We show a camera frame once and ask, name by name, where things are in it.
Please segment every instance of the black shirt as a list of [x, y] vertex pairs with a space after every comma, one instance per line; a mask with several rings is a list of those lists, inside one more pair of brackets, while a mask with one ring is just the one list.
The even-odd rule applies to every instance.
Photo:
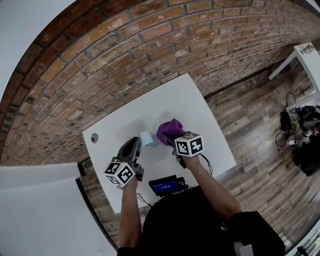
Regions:
[[235, 256], [234, 242], [251, 244], [258, 255], [282, 256], [285, 246], [256, 212], [242, 212], [223, 223], [199, 186], [157, 202], [145, 218], [138, 249], [119, 248], [118, 256]]

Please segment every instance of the purple cloth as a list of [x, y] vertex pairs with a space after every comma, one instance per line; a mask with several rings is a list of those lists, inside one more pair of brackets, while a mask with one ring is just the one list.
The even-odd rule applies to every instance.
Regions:
[[174, 138], [179, 138], [184, 134], [183, 125], [177, 119], [172, 119], [170, 122], [164, 122], [158, 128], [156, 136], [164, 145], [168, 146], [167, 142], [163, 140], [163, 133], [170, 134]]

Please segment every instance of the wooden floor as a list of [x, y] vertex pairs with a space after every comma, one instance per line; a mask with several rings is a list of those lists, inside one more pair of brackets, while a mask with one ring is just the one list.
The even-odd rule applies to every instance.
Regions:
[[[272, 81], [268, 72], [212, 96], [207, 103], [237, 162], [237, 167], [217, 179], [244, 211], [259, 211], [289, 249], [320, 217], [320, 172], [305, 176], [292, 161], [292, 148], [278, 147], [275, 137], [287, 93], [301, 96], [311, 83], [299, 65]], [[117, 242], [119, 216], [114, 215], [93, 167], [86, 165], [84, 189]], [[147, 207], [141, 210], [142, 222], [147, 212]]]

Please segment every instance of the white desk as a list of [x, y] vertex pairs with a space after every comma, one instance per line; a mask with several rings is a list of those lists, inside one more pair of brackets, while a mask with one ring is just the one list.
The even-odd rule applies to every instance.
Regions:
[[311, 101], [320, 98], [320, 56], [314, 47], [310, 53], [303, 52], [303, 49], [309, 44], [312, 45], [312, 43], [309, 42], [295, 46], [289, 57], [268, 77], [269, 80], [273, 79], [277, 74], [280, 73], [281, 70], [285, 68], [285, 66], [287, 66], [295, 57], [297, 57], [308, 77], [310, 78], [316, 93], [286, 107], [286, 111], [304, 106]]
[[[206, 101], [189, 74], [177, 77], [129, 102], [101, 119], [83, 132], [94, 170], [115, 213], [121, 211], [122, 191], [108, 181], [103, 172], [117, 156], [120, 147], [143, 131], [155, 135], [160, 124], [176, 118], [185, 131], [203, 135], [204, 155], [209, 159], [213, 176], [236, 165], [227, 141]], [[98, 134], [98, 141], [91, 142], [91, 135]], [[149, 181], [177, 175], [184, 177], [190, 187], [197, 182], [190, 171], [183, 169], [172, 155], [173, 148], [160, 143], [157, 147], [141, 148], [137, 163], [144, 168], [143, 181], [137, 192], [153, 204], [160, 200], [149, 187]], [[201, 159], [203, 166], [207, 163]], [[139, 207], [145, 204], [138, 201]]]

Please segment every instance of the display screen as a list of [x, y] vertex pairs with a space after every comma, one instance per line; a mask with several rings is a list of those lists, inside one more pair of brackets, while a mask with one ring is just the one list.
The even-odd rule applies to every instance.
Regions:
[[171, 182], [160, 184], [160, 185], [154, 185], [153, 189], [155, 193], [161, 194], [171, 190], [178, 189], [178, 185], [175, 181], [171, 181]]

